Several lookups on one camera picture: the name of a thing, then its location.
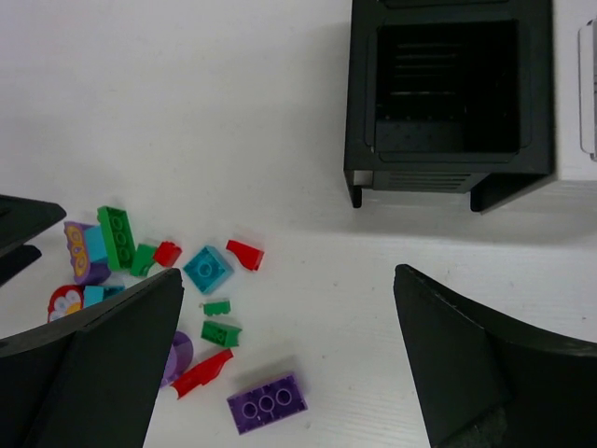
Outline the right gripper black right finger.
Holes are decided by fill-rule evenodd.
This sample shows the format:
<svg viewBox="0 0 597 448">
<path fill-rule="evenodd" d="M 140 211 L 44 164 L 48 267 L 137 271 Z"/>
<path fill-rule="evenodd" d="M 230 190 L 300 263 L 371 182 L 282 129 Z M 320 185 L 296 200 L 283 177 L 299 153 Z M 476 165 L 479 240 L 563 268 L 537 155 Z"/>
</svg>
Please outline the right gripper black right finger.
<svg viewBox="0 0 597 448">
<path fill-rule="evenodd" d="M 593 447 L 596 345 L 472 301 L 407 264 L 396 311 L 433 447 Z"/>
</svg>

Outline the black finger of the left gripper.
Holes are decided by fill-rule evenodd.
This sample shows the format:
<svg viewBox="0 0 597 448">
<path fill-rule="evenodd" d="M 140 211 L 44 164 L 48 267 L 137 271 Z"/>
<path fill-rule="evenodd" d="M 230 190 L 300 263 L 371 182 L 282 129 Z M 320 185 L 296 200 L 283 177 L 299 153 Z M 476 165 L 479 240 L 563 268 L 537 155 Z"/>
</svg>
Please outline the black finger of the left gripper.
<svg viewBox="0 0 597 448">
<path fill-rule="evenodd" d="M 42 253 L 28 242 L 66 217 L 56 203 L 1 196 L 1 285 L 22 272 Z"/>
</svg>

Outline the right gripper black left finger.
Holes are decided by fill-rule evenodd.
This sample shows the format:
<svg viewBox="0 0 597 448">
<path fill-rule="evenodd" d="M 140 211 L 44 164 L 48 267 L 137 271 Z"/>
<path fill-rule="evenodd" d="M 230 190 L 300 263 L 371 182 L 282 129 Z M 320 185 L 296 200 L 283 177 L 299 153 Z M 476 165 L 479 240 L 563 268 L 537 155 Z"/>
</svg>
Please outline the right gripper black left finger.
<svg viewBox="0 0 597 448">
<path fill-rule="evenodd" d="M 182 301 L 168 269 L 3 339 L 2 446 L 143 446 Z"/>
</svg>

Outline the purple owl lego brick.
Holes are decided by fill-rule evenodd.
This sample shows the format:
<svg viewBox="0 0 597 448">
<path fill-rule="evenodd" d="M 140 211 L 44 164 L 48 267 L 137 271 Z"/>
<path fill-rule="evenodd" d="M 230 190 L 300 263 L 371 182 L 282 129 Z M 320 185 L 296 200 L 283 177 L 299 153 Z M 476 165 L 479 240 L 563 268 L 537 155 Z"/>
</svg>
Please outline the purple owl lego brick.
<svg viewBox="0 0 597 448">
<path fill-rule="evenodd" d="M 95 286 L 106 281 L 111 275 L 108 265 L 105 262 L 90 261 L 85 231 L 91 229 L 92 225 L 65 221 L 63 226 L 75 283 L 79 286 Z"/>
</svg>

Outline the red flower lego brick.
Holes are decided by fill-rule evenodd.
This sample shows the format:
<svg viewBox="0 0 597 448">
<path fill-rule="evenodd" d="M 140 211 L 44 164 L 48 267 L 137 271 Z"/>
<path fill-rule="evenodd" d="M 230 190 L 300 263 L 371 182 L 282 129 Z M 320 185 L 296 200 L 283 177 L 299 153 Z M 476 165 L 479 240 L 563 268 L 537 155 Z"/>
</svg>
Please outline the red flower lego brick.
<svg viewBox="0 0 597 448">
<path fill-rule="evenodd" d="M 78 285 L 58 287 L 50 297 L 48 322 L 55 321 L 83 309 L 83 288 Z"/>
</svg>

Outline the long teal lego brick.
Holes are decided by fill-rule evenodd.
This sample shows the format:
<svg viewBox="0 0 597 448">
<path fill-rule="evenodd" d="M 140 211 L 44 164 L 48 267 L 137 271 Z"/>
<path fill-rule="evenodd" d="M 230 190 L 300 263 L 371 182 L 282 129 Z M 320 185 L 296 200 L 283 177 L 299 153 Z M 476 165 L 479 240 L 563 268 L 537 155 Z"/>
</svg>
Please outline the long teal lego brick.
<svg viewBox="0 0 597 448">
<path fill-rule="evenodd" d="M 124 290 L 124 286 L 85 286 L 83 289 L 83 307 L 88 308 L 101 303 Z"/>
</svg>

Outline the purple round paw lego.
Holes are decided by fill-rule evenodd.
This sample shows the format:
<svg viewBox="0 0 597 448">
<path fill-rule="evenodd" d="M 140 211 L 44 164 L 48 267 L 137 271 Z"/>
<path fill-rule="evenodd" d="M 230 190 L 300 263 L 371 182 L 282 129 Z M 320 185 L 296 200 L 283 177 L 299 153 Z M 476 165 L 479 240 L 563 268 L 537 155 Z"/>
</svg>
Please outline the purple round paw lego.
<svg viewBox="0 0 597 448">
<path fill-rule="evenodd" d="M 165 387 L 176 381 L 187 370 L 193 356 L 192 341 L 185 332 L 177 331 L 174 334 L 160 386 Z"/>
</svg>

